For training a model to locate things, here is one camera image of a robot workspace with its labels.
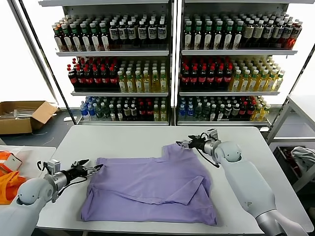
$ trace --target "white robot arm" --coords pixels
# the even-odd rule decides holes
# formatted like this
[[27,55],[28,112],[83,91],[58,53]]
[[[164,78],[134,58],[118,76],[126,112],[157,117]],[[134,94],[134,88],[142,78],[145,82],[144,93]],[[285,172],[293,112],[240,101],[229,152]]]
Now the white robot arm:
[[192,140],[177,142],[184,148],[196,148],[212,157],[216,166],[223,166],[225,176],[235,196],[245,211],[251,214],[268,236],[307,236],[297,223],[281,215],[275,203],[275,195],[260,172],[250,161],[242,157],[240,147],[234,142],[221,142],[218,132],[211,129],[201,136],[189,136]]
[[37,225],[39,213],[46,203],[49,201],[54,203],[63,190],[71,185],[72,180],[77,177],[86,179],[86,176],[92,175],[103,166],[90,168],[83,166],[88,161],[75,162],[67,171],[60,171],[59,161],[51,160],[44,163],[48,174],[44,178],[32,178],[23,183],[12,203],[1,209],[1,235],[31,236]]

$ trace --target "floor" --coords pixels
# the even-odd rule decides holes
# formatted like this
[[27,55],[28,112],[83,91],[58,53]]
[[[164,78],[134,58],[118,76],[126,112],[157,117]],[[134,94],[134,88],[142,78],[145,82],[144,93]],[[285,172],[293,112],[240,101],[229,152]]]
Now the floor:
[[[79,112],[74,111],[74,115],[77,116],[77,120],[80,117]],[[272,120],[276,114],[270,114],[270,119]],[[71,126],[73,126],[72,121],[64,122],[63,119],[68,117],[69,114],[66,111],[61,111],[53,116],[47,124],[45,124],[42,129],[34,131],[31,134],[22,135],[2,135],[0,136],[3,142],[7,145],[18,145],[18,146],[44,146],[44,147],[58,147],[64,136],[68,132]],[[277,134],[278,137],[289,137],[289,136],[314,136],[313,132],[303,120],[295,113],[289,115],[285,123],[281,127]],[[292,146],[297,145],[295,143],[272,143],[270,145],[271,151],[273,151],[277,146]],[[315,148],[315,143],[299,143],[298,145],[306,145],[309,148]],[[300,198],[305,209],[310,207],[315,207],[315,186],[313,184],[308,184],[303,188],[298,197]],[[43,232],[41,230],[35,230],[32,236],[53,236],[56,232]],[[82,232],[59,232],[58,236],[81,236]],[[89,233],[89,236],[100,236],[109,234],[100,233]]]

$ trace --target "white table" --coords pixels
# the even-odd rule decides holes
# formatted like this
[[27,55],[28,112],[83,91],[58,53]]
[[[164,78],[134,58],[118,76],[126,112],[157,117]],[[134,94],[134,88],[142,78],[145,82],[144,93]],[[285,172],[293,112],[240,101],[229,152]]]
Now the white table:
[[[272,142],[315,142],[315,137],[276,137],[285,119],[292,111],[295,111],[315,131],[315,95],[288,95],[287,99],[288,103],[284,105],[280,116],[267,137],[267,144],[271,144]],[[314,177],[315,165],[293,184],[295,192],[301,190]]]
[[0,145],[1,151],[16,153],[16,157],[22,160],[19,168],[20,176],[29,178],[40,177],[44,172],[37,168],[37,162],[49,161],[56,151],[55,147],[31,147],[31,146],[6,146]]
[[[161,148],[200,134],[209,127],[179,126],[96,126],[71,127],[53,158],[67,169],[75,160],[98,157],[161,157]],[[216,127],[223,141],[236,141],[245,158],[252,161],[276,195],[276,205],[286,217],[298,222],[307,232],[314,227],[258,129],[254,127]],[[218,226],[161,222],[82,222],[81,206],[88,183],[69,187],[55,204],[48,203],[40,213],[41,229],[83,230],[153,234],[227,235],[262,234],[255,219],[245,212],[229,186],[223,168],[215,168],[195,152],[209,171],[211,199],[218,213]]]

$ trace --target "open cardboard box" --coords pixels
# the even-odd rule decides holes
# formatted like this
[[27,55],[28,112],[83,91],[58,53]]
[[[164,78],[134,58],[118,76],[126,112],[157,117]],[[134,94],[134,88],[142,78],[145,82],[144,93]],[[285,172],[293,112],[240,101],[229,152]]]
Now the open cardboard box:
[[45,101],[0,102],[0,115],[14,109],[36,109],[30,118],[0,119],[0,134],[26,134],[40,129],[56,112],[57,107]]

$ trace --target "lavender t-shirt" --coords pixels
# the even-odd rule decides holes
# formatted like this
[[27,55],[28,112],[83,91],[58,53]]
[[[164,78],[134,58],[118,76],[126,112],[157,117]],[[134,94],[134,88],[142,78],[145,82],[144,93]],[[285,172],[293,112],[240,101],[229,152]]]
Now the lavender t-shirt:
[[210,178],[192,150],[163,147],[161,158],[99,158],[81,212],[84,221],[216,224]]

